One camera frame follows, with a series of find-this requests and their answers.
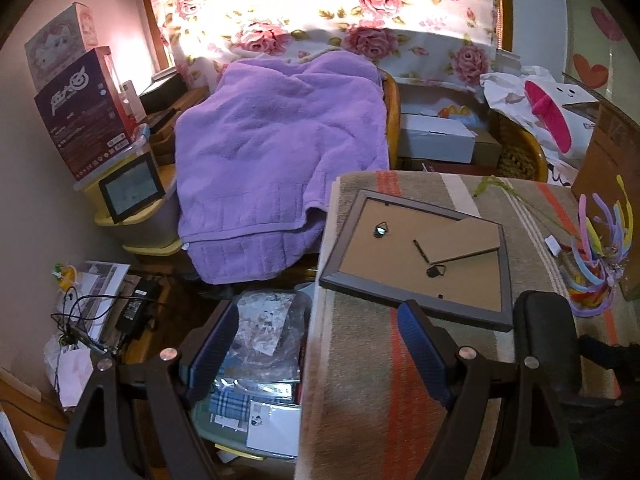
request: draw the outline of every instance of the white wall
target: white wall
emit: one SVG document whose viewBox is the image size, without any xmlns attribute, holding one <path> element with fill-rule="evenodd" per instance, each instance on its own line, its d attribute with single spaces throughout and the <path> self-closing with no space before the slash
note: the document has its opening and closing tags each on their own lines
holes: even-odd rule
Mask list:
<svg viewBox="0 0 640 480">
<path fill-rule="evenodd" d="M 558 81 L 566 62 L 566 0 L 513 0 L 513 51 Z"/>
<path fill-rule="evenodd" d="M 24 43 L 74 1 L 93 9 L 98 39 L 111 47 L 122 80 L 141 90 L 152 73 L 137 0 L 35 0 L 0 50 L 0 364 L 42 389 L 42 349 L 54 333 L 53 265 L 129 261 L 73 190 L 33 101 Z"/>
</svg>

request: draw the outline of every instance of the white cardboard box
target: white cardboard box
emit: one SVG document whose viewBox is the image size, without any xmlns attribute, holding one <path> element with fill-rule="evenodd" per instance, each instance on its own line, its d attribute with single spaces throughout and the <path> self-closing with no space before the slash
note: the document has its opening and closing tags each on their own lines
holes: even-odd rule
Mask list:
<svg viewBox="0 0 640 480">
<path fill-rule="evenodd" d="M 36 92 L 97 46 L 89 7 L 76 2 L 60 12 L 24 45 Z"/>
<path fill-rule="evenodd" d="M 476 134 L 460 121 L 402 114 L 398 156 L 471 162 Z"/>
</svg>

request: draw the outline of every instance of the purple product box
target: purple product box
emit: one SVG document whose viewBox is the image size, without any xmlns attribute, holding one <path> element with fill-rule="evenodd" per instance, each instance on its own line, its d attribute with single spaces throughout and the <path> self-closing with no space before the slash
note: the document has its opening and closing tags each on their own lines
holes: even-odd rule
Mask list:
<svg viewBox="0 0 640 480">
<path fill-rule="evenodd" d="M 51 140 L 76 180 L 81 180 L 134 140 L 108 70 L 109 47 L 87 52 L 35 97 Z"/>
</svg>

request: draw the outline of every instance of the gray picture frame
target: gray picture frame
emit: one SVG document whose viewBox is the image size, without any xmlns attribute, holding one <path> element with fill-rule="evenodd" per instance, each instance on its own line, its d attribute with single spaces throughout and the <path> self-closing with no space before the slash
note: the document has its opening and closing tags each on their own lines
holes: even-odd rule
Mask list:
<svg viewBox="0 0 640 480">
<path fill-rule="evenodd" d="M 498 248 L 498 266 L 500 274 L 499 312 L 492 312 L 468 304 L 426 296 L 410 290 L 395 288 L 383 283 L 374 282 L 373 280 L 367 280 L 359 276 L 353 276 L 352 274 L 341 272 L 340 266 L 342 265 L 344 255 L 346 254 L 351 241 L 351 236 L 356 229 L 367 200 L 376 200 L 386 204 L 393 204 L 425 213 L 440 215 L 453 220 L 475 218 L 471 215 L 446 209 L 444 207 L 362 189 L 358 192 L 353 205 L 351 205 L 351 209 L 344 221 L 344 225 L 340 230 L 340 234 L 338 235 L 335 245 L 322 268 L 319 279 L 321 286 L 331 290 L 336 290 L 337 292 L 349 294 L 350 296 L 363 298 L 364 300 L 392 307 L 398 307 L 406 300 L 415 300 L 426 311 L 428 316 L 477 326 L 480 328 L 497 330 L 499 332 L 510 332 L 513 329 L 513 298 L 511 294 L 509 258 L 502 225 L 496 222 L 492 223 L 498 226 L 498 230 L 500 232 L 500 248 Z"/>
</svg>

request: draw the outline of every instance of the striped cloth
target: striped cloth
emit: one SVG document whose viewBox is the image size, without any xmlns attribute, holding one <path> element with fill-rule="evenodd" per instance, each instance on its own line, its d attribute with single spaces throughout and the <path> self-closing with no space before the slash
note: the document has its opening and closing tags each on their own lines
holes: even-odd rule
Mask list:
<svg viewBox="0 0 640 480">
<path fill-rule="evenodd" d="M 500 222 L 509 253 L 513 298 L 524 290 L 566 295 L 543 239 L 568 234 L 541 222 L 503 190 L 489 187 L 473 199 L 476 176 L 384 171 L 349 173 L 332 190 L 321 265 L 358 190 L 370 189 Z M 577 202 L 569 189 L 508 180 L 521 195 L 565 228 L 575 231 Z M 318 288 L 308 335 L 300 455 L 296 480 L 413 480 L 438 433 L 445 412 L 430 399 L 402 342 L 397 311 Z M 459 344 L 489 359 L 514 360 L 513 332 L 501 333 L 433 320 Z M 579 335 L 610 344 L 640 341 L 631 304 L 619 294 L 602 316 L 575 319 Z M 612 372 L 583 360 L 583 394 L 615 398 Z M 495 431 L 499 401 L 488 406 L 468 480 L 479 479 Z"/>
</svg>

